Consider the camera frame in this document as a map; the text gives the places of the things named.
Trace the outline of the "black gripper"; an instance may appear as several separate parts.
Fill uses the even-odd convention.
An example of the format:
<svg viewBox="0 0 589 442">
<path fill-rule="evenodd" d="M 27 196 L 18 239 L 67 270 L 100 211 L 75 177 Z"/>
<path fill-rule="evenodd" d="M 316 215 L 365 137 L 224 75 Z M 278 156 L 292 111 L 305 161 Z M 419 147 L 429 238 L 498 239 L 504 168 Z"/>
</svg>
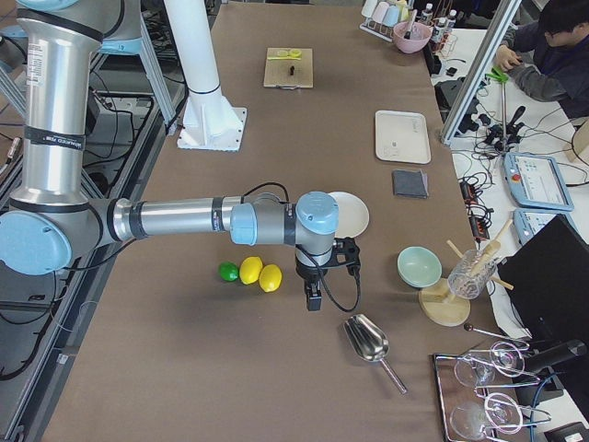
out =
<svg viewBox="0 0 589 442">
<path fill-rule="evenodd" d="M 296 246 L 295 249 L 295 270 L 305 281 L 306 308 L 308 311 L 319 311 L 322 303 L 320 285 L 326 270 L 321 267 L 317 257 L 302 246 Z"/>
</svg>

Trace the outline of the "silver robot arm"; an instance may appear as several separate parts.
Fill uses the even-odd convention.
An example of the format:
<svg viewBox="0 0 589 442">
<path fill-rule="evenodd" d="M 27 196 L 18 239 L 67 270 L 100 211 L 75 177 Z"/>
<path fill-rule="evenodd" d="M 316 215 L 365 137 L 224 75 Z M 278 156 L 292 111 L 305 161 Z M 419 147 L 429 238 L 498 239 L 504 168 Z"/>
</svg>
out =
<svg viewBox="0 0 589 442">
<path fill-rule="evenodd" d="M 91 58 L 140 52 L 138 2 L 22 1 L 17 20 L 28 37 L 27 105 L 22 182 L 1 217 L 7 267 L 43 275 L 115 242 L 228 232 L 236 244 L 295 247 L 307 308 L 319 309 L 339 224 L 327 193 L 310 192 L 294 204 L 265 195 L 133 203 L 82 193 Z"/>
</svg>

